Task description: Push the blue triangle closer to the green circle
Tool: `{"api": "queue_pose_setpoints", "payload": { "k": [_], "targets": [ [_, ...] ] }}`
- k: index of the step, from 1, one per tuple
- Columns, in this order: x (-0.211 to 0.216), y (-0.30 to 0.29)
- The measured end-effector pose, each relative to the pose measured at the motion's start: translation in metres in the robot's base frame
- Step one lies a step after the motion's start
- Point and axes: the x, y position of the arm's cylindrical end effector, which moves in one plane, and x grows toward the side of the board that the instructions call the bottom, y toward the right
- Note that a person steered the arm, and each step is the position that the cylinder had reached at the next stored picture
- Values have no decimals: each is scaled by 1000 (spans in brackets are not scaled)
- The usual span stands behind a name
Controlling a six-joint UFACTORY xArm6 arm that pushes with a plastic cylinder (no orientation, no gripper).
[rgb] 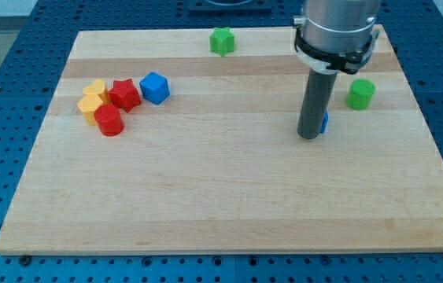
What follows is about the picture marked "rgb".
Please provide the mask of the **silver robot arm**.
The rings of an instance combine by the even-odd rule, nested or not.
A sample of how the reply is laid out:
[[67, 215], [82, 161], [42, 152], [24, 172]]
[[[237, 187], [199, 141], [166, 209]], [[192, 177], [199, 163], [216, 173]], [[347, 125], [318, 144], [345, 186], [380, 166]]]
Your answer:
[[294, 48], [315, 72], [356, 74], [371, 58], [380, 0], [305, 0], [293, 18]]

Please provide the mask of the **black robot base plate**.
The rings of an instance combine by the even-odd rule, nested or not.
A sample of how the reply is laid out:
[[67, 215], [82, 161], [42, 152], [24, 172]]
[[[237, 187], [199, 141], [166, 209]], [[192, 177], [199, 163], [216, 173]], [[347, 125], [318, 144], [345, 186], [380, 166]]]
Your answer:
[[188, 0], [190, 13], [269, 11], [272, 0]]

